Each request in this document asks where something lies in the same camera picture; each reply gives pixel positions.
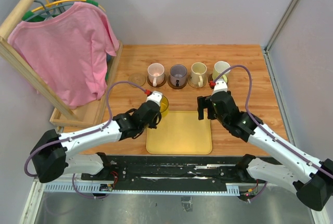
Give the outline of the yellow glass mug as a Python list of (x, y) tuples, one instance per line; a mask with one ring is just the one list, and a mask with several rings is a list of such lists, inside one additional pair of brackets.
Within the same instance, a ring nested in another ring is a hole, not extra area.
[(166, 117), (168, 112), (169, 112), (169, 101), (165, 96), (163, 96), (160, 102), (160, 113), (162, 118)]

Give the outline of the brown ceramic coaster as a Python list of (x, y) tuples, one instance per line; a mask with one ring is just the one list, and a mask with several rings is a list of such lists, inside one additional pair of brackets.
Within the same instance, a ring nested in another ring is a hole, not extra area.
[(147, 76), (147, 82), (150, 86), (154, 87), (154, 88), (159, 88), (161, 86), (163, 86), (167, 81), (167, 76), (164, 75), (164, 80), (160, 83), (160, 84), (157, 84), (156, 86), (153, 86), (153, 83), (149, 80), (149, 76)]
[(187, 85), (187, 81), (183, 85), (181, 85), (181, 86), (179, 86), (179, 85), (173, 85), (171, 83), (171, 77), (170, 76), (168, 76), (167, 82), (168, 82), (169, 87), (171, 87), (172, 89), (175, 89), (175, 90), (183, 89)]
[[(226, 83), (228, 83), (228, 78), (227, 78), (226, 75), (223, 75), (223, 76), (221, 77), (221, 79), (223, 79)], [(209, 83), (209, 87), (210, 87), (211, 89), (214, 89), (214, 84), (213, 84), (212, 74), (210, 74), (209, 77), (208, 77), (208, 83)]]

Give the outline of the woven rattan coaster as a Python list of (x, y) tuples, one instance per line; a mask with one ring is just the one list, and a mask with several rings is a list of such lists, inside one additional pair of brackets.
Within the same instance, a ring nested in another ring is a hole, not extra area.
[(192, 83), (191, 79), (187, 79), (187, 83), (192, 87), (192, 88), (202, 88), (206, 85), (207, 81), (203, 80), (202, 82), (199, 82), (198, 84)]
[(135, 85), (142, 87), (146, 83), (146, 77), (142, 73), (133, 73), (129, 76), (128, 81), (132, 87), (135, 87)]

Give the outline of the cream ceramic mug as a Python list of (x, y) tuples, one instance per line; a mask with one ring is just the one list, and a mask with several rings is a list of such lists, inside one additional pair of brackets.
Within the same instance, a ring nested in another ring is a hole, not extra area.
[(204, 63), (197, 62), (192, 64), (189, 78), (191, 79), (192, 83), (198, 84), (199, 82), (206, 80), (206, 74), (206, 65)]

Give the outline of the purple glass mug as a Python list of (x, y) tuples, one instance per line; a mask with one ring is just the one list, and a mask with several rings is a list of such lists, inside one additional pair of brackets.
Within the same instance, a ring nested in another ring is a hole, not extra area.
[(181, 64), (172, 66), (170, 69), (170, 77), (173, 85), (183, 85), (187, 80), (187, 68)]

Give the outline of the pink ceramic mug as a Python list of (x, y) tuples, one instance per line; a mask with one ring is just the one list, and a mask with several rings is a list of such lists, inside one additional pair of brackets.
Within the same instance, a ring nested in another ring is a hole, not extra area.
[(160, 63), (153, 63), (149, 65), (147, 72), (149, 80), (153, 83), (153, 86), (160, 84), (164, 80), (165, 69)]

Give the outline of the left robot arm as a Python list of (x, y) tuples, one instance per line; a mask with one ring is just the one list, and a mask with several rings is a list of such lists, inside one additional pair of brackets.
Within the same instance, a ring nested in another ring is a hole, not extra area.
[(111, 175), (110, 165), (100, 155), (84, 158), (79, 153), (105, 143), (135, 139), (146, 127), (155, 129), (161, 119), (160, 103), (146, 101), (138, 109), (114, 116), (110, 122), (76, 133), (48, 130), (30, 152), (36, 177), (47, 183), (66, 173), (88, 173), (106, 180)]

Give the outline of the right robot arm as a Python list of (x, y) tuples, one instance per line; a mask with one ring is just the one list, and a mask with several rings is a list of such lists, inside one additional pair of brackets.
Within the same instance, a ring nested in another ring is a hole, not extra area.
[(264, 180), (295, 193), (308, 208), (321, 211), (332, 197), (332, 160), (320, 160), (276, 134), (268, 125), (249, 110), (241, 111), (230, 91), (214, 92), (197, 98), (198, 118), (219, 123), (234, 137), (242, 139), (269, 153), (279, 165), (266, 163), (259, 158), (245, 155), (245, 164), (236, 168), (241, 182), (250, 179)]

